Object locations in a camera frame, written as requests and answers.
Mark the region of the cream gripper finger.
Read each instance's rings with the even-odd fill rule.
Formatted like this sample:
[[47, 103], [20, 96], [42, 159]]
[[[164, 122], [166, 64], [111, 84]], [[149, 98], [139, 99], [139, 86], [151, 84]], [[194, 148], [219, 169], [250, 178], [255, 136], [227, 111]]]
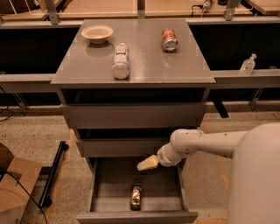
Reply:
[[158, 157], [156, 155], [151, 155], [147, 157], [144, 161], [137, 165], [139, 171], [146, 171], [149, 169], [155, 169], [158, 167]]

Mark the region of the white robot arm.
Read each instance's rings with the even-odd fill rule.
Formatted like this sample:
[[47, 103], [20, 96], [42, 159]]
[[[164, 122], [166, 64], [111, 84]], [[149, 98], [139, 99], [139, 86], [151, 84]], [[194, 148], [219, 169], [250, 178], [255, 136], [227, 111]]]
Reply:
[[137, 169], [171, 167], [197, 151], [232, 160], [227, 224], [280, 224], [279, 122], [220, 133], [177, 129], [169, 143]]

